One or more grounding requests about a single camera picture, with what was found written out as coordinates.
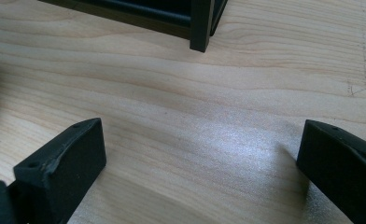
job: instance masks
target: wooden board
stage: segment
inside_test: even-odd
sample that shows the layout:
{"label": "wooden board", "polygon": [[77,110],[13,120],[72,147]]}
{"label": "wooden board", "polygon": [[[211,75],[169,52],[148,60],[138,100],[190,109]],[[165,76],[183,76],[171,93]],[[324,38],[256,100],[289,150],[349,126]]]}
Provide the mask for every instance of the wooden board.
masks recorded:
{"label": "wooden board", "polygon": [[366,140],[366,0],[231,0],[188,46],[0,0],[0,179],[100,117],[108,164],[69,223],[349,223],[295,158],[306,119]]}

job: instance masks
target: black plastic piece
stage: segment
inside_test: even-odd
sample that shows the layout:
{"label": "black plastic piece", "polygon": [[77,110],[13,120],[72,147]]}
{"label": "black plastic piece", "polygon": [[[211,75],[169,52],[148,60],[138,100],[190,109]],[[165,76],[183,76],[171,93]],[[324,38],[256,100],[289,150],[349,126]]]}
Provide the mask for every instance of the black plastic piece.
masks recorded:
{"label": "black plastic piece", "polygon": [[40,0],[190,40],[205,52],[227,0]]}
{"label": "black plastic piece", "polygon": [[307,120],[297,166],[354,223],[366,223],[366,141]]}
{"label": "black plastic piece", "polygon": [[16,165],[10,186],[0,181],[0,223],[67,223],[105,166],[101,120],[69,127]]}

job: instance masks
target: small hole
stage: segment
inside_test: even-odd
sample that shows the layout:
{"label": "small hole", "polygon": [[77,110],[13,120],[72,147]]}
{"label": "small hole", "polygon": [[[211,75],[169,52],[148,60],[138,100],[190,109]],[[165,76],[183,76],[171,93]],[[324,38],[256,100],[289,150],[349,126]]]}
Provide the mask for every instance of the small hole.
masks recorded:
{"label": "small hole", "polygon": [[40,162],[38,161],[32,161],[31,163],[28,164],[29,168],[35,168],[40,164]]}

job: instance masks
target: wooden table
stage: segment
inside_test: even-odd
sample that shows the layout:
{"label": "wooden table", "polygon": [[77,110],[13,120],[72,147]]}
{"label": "wooden table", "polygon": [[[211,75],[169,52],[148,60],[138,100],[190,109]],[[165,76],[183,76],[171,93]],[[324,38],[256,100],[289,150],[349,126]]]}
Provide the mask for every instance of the wooden table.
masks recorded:
{"label": "wooden table", "polygon": [[366,0],[230,0],[205,54],[0,0],[0,179],[95,117],[107,166],[69,223],[349,223],[295,158],[306,119],[366,140]]}

